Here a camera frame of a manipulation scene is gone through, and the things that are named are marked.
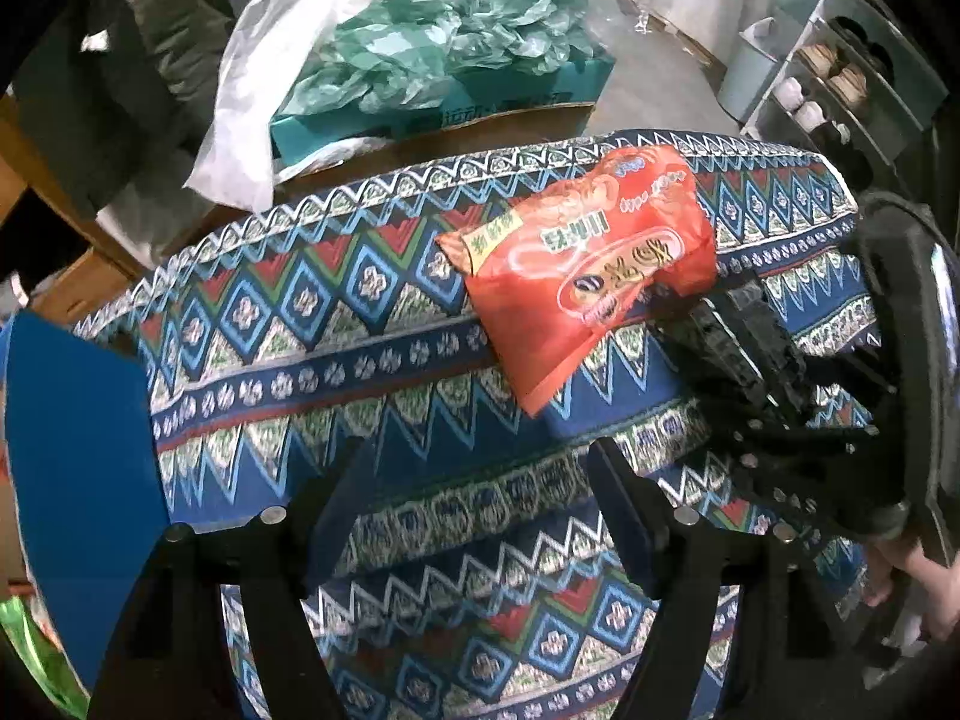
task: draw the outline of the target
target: patterned tablecloth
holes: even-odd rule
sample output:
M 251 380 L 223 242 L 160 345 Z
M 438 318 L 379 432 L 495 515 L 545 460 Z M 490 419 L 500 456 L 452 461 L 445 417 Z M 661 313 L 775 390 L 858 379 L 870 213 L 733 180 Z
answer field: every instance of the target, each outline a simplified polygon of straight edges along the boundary
M 350 435 L 376 442 L 376 505 L 304 612 L 352 717 L 607 717 L 656 604 L 624 577 L 578 457 L 613 434 L 638 473 L 718 525 L 771 517 L 731 496 L 728 460 L 640 316 L 608 334 L 536 418 L 494 364 L 439 232 L 582 175 L 617 146 L 673 143 L 716 229 L 722 274 L 757 269 L 800 346 L 876 343 L 856 206 L 809 152 L 624 130 L 375 176 L 215 233 L 78 324 L 133 331 L 172 520 L 222 527 L 282 503 Z M 817 423 L 862 423 L 820 389 Z M 677 463 L 683 458 L 683 464 Z M 820 534 L 805 533 L 808 543 Z M 859 548 L 818 563 L 841 599 Z M 239 593 L 223 595 L 233 666 L 260 714 Z M 736 588 L 718 599 L 692 716 L 722 683 Z

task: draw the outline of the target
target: brown shoe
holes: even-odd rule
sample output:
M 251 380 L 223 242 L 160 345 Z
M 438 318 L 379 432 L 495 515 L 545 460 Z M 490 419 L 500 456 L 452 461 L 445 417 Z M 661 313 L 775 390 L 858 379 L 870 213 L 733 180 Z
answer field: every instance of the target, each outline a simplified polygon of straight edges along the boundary
M 814 46 L 804 46 L 797 55 L 803 60 L 818 79 L 827 79 L 830 70 L 837 61 L 837 52 L 826 43 L 817 43 Z
M 867 76 L 856 65 L 847 65 L 843 70 L 827 81 L 829 86 L 841 98 L 851 111 L 860 108 L 867 98 Z

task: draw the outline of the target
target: yellow label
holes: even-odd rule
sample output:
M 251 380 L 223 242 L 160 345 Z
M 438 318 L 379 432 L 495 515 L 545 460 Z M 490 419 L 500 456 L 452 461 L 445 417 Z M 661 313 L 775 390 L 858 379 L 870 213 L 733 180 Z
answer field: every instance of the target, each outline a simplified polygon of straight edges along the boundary
M 523 226 L 514 209 L 500 215 L 494 220 L 488 221 L 482 227 L 477 227 L 473 232 L 464 233 L 464 244 L 467 246 L 467 252 L 470 255 L 470 269 L 474 275 L 480 271 L 481 266 L 487 261 L 488 256 L 493 250 L 502 244 L 507 235 Z

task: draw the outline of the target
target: orange plastic packaging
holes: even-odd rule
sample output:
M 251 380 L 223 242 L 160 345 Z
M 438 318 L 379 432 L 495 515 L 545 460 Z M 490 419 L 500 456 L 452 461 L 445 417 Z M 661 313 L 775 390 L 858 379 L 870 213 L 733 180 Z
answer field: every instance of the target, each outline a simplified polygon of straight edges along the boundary
M 534 415 L 656 279 L 716 277 L 713 229 L 672 146 L 618 148 L 486 224 L 438 236 L 517 401 Z

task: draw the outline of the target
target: trash can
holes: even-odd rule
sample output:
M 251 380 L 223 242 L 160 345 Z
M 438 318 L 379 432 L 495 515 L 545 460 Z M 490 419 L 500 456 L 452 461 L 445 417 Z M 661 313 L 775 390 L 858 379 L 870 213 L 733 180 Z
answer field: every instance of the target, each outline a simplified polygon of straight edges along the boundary
M 741 124 L 747 121 L 754 101 L 781 57 L 776 56 L 776 21 L 773 16 L 753 22 L 740 33 L 736 51 L 723 77 L 717 101 Z

